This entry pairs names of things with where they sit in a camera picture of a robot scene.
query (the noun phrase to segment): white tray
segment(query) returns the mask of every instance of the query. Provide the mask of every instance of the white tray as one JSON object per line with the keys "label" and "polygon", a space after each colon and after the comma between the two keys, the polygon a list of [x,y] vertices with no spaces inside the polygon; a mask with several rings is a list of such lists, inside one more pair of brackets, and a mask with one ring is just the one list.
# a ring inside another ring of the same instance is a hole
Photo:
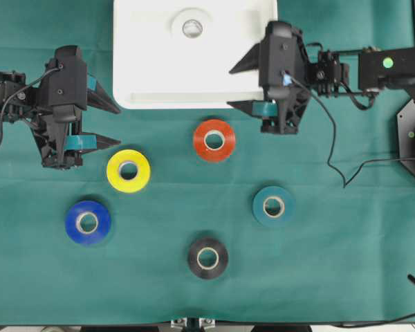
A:
{"label": "white tray", "polygon": [[[114,0],[113,15],[113,96],[122,107],[227,109],[262,99],[257,71],[228,72],[277,20],[277,0]],[[190,20],[201,24],[199,37],[183,33]]]}

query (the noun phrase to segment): blue tape roll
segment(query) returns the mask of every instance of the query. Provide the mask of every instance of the blue tape roll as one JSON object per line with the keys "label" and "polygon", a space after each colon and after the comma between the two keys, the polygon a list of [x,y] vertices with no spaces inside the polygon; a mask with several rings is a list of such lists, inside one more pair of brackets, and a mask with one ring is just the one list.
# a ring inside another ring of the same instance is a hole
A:
{"label": "blue tape roll", "polygon": [[66,137],[64,151],[93,149],[97,149],[97,137],[95,135],[70,135]]}
{"label": "blue tape roll", "polygon": [[[266,203],[271,199],[275,199],[280,205],[277,215],[271,215],[265,210]],[[295,199],[281,187],[266,187],[255,195],[252,211],[261,224],[271,228],[282,227],[293,219]]]}
{"label": "blue tape roll", "polygon": [[[80,226],[80,220],[87,214],[94,216],[97,220],[96,227],[90,232],[85,232]],[[74,242],[89,246],[101,242],[108,235],[111,229],[111,216],[100,203],[82,201],[68,211],[64,225],[66,233]]]}

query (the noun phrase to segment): green tablecloth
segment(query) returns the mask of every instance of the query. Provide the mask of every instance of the green tablecloth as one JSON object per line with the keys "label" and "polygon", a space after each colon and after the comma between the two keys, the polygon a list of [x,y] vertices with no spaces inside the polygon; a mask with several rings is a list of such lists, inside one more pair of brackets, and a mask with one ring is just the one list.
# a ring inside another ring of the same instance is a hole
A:
{"label": "green tablecloth", "polygon": [[[281,0],[279,11],[304,30],[306,42],[331,49],[414,44],[408,0]],[[111,91],[111,24],[111,0],[0,0],[0,70],[35,79],[55,48],[77,44],[89,71]],[[354,83],[356,61],[349,63]],[[407,100],[402,91],[385,91],[368,112],[347,99],[326,100],[339,126],[335,164],[351,173],[361,160],[395,156],[395,114]],[[219,165],[192,149],[193,130],[206,116],[223,118],[236,131],[237,149]],[[0,324],[133,324],[183,316],[336,322],[415,311],[415,286],[406,279],[415,273],[415,179],[398,164],[376,165],[343,190],[325,164],[331,125],[316,103],[291,137],[262,135],[257,120],[235,110],[114,116],[90,109],[84,129],[142,151],[151,181],[134,195],[113,190],[105,167],[118,148],[85,156],[79,169],[43,169],[26,125],[5,125]],[[295,195],[295,220],[281,230],[252,217],[252,198],[265,185]],[[73,243],[64,230],[67,209],[82,199],[103,202],[113,217],[109,238],[92,248]],[[204,234],[222,241],[230,255],[225,274],[208,282],[186,263],[188,246]]]}

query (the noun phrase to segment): screw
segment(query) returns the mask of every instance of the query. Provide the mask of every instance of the screw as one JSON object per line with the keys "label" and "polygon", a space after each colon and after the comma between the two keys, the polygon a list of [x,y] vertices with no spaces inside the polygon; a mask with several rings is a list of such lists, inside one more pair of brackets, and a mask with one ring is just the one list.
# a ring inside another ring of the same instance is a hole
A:
{"label": "screw", "polygon": [[324,74],[324,71],[319,71],[317,73],[317,79],[324,80],[325,77],[326,77],[326,75]]}
{"label": "screw", "polygon": [[21,92],[21,93],[17,94],[17,98],[19,98],[20,100],[25,100],[26,99],[26,94],[24,92]]}

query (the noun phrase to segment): metal bracket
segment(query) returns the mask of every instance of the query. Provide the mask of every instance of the metal bracket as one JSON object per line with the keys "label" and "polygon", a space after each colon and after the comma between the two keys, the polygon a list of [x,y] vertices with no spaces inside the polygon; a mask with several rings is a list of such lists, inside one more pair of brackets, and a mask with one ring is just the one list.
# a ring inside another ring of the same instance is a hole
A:
{"label": "metal bracket", "polygon": [[[396,120],[400,158],[413,157],[412,147],[415,141],[415,103],[413,100],[398,112]],[[401,163],[415,176],[415,161],[402,161]]]}
{"label": "metal bracket", "polygon": [[213,329],[215,327],[215,320],[210,318],[199,318],[199,324],[202,329]]}
{"label": "metal bracket", "polygon": [[187,327],[187,318],[171,320],[171,329],[183,330],[185,327]]}

